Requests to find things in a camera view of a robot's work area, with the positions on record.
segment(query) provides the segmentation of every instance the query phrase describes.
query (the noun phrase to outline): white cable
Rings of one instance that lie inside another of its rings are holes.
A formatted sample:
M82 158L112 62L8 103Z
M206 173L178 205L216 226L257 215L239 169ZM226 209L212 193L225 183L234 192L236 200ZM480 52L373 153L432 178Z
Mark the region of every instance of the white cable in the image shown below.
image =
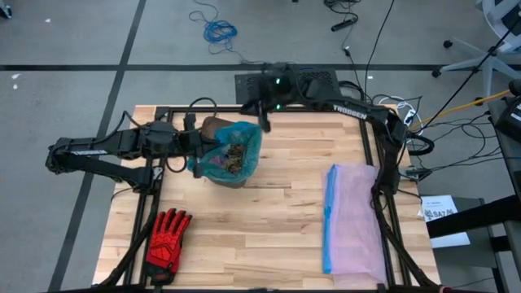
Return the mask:
M407 101L405 101L404 98L402 97L398 97L398 96L390 96L391 98L389 97L383 97L382 99L380 99L378 101L378 105L381 105L383 101L385 100L388 100L388 99L394 99L394 98L397 98L399 100L401 100L402 102L399 102L396 106L398 107L398 109L403 109L404 107L408 107L410 110L413 110L415 112L414 116L418 118L418 121L422 121L422 118L420 117L420 115L418 114L418 111L416 109L414 109L413 105L407 103ZM422 131L420 131L420 133L418 133L418 135L422 135L423 133L423 123L420 123L421 125L421 128L422 128Z

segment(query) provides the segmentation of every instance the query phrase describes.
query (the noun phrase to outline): blue cable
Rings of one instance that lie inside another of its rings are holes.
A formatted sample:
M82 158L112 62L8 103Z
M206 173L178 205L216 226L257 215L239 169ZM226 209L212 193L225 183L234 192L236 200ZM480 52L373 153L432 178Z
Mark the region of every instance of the blue cable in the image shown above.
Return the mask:
M239 33L237 28L233 26L231 23L229 23L226 20L217 20L217 17L219 16L219 10L212 4L208 3L202 3L197 0L193 0L195 3L203 6L211 7L215 10L216 14L211 19L208 20L202 11L192 11L188 15L188 18L191 21L198 22L203 21L204 22L204 32L203 37L208 42L208 52L212 55L220 54L224 51L228 51L231 53L235 53L239 55L241 58L241 63L244 62L246 59L236 50L234 50L234 46L232 44L232 39L234 37L237 37L237 34ZM194 18L193 15L199 14L199 18ZM224 46L224 49L219 51L212 51L212 46Z

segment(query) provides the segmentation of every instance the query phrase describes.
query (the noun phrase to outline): black metal frame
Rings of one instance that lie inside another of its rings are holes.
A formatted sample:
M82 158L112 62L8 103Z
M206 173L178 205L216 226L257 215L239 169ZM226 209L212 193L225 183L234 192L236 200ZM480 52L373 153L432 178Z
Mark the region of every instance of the black metal frame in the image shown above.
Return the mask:
M240 106L217 107L217 112L238 112L239 108L240 108ZM183 113L184 114L186 112L186 110L188 110L188 107L157 107L156 112L155 112L155 120L160 120L162 117L166 116L166 118L167 118L166 120L168 122L172 122L174 113ZM213 107L196 107L192 111L194 111L194 112L213 112L214 108ZM311 111L306 109L305 107L288 107L287 109L285 109L282 112L311 112ZM361 130L362 143L364 146L364 153L366 156L366 163L373 165L374 163L373 163L373 157L372 157L371 150L370 150L370 142L369 142L369 138L368 138L366 123L364 121L360 121L360 130ZM381 146L378 143L377 143L377 149L378 149L378 153L379 153L380 163L382 163L383 152L382 152ZM152 159L147 160L147 166L152 166L152 164L153 164ZM165 160L163 160L163 159L160 160L159 167L161 167L164 170ZM160 180L160 182L158 182L159 187L160 187L159 191L155 195L152 195L153 201L152 201L152 205L151 205L151 213L153 214L154 217L157 214L157 211L159 208L163 176L161 176L159 180ZM134 220L134 227L133 227L133 231L132 231L132 240L133 241L138 236L138 234L141 230L141 227L142 227L142 221L143 221L146 202L147 202L147 196L148 195L141 194L139 201L138 201L136 216L135 216L135 220ZM386 200L387 200L387 205L389 207L392 228L394 231L396 231L396 235L399 237L400 242L402 242L400 224L399 224L399 220L398 220L398 216L397 216L397 212L396 212L396 205L395 205L394 199L392 196L388 196L386 198ZM380 205L380 207L381 207L380 203L375 203L375 208L378 208L378 205ZM145 251L147 250L149 244L150 244L150 238L147 238L147 242L145 244ZM383 257L385 260L387 284L389 286L394 286L394 285L396 285L396 280L394 278L394 272L392 269L391 251L389 250L388 241L383 232L382 232L382 249L383 249ZM142 264L144 264L144 262L145 262L145 257L146 257L145 255L142 256ZM135 259L130 262L129 267L125 271L123 285L130 285L132 283L132 278L134 275L134 265L135 265ZM405 267L405 264L402 263L401 260L400 260L400 267L401 267L401 274L403 277L404 285L410 286L411 283L410 283L409 271ZM147 284L147 276L144 274L144 270L141 269L138 285L145 286L146 284ZM304 292L304 291L307 293L315 292L313 290L302 290L302 291L298 291L298 292ZM342 291L338 291L338 292L345 292L345 293L348 293L348 292L370 293L371 292L372 293L372 292L377 292L377 291L376 290L347 290L347 291L342 290Z

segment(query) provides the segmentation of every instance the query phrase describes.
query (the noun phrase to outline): white paper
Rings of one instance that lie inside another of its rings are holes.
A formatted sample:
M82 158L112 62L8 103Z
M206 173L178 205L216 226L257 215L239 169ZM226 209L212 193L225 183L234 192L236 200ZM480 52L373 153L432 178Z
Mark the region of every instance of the white paper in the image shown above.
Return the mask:
M423 216L426 222L434 221L444 216L457 213L458 210L454 205L452 196L437 195L437 196L423 196L422 197ZM469 240L466 232L442 236L431 239L432 248L440 247L455 247L462 245L469 245Z

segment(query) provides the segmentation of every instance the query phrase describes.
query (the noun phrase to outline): pink cloth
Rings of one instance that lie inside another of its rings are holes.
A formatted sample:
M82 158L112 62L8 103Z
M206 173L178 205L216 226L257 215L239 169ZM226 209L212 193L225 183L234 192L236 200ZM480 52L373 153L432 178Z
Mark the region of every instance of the pink cloth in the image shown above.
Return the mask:
M331 218L329 256L335 285L386 282L380 229L370 206L370 189L378 170L364 164L337 164Z

